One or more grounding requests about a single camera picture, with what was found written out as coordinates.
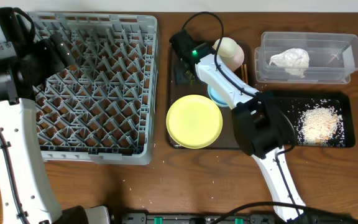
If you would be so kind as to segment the light blue plastic bowl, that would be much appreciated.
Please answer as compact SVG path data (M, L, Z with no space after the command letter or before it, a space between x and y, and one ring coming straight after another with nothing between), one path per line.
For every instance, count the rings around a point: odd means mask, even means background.
M213 102L215 102L218 106L223 107L223 108L228 107L227 103L220 96L220 94L214 88L212 88L210 85L208 85L207 91L208 91L208 95L211 98L211 100Z

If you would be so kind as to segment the white paper napkin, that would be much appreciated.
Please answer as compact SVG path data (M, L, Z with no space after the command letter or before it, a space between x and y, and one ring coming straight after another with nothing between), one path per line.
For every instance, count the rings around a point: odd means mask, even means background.
M270 57L269 65L274 64L284 68L290 75L304 78L304 72L308 69L310 56L304 49L292 48L280 54Z

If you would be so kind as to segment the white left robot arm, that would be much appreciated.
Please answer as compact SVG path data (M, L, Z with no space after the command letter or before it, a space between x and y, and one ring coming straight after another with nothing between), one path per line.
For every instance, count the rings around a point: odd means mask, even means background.
M62 216L45 171L34 88L73 65L60 34L37 40L19 8L0 8L0 193L4 223L54 223Z

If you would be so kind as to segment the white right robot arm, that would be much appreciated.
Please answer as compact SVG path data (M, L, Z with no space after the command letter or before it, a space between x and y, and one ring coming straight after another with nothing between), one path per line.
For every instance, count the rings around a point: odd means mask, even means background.
M194 77L217 91L230 108L236 143L256 161L276 203L275 213L283 221L299 220L305 213L304 202L291 177L284 149L291 123L271 95L252 88L234 73L244 61L242 47L227 37L213 45L196 42L186 30L174 34L169 42Z

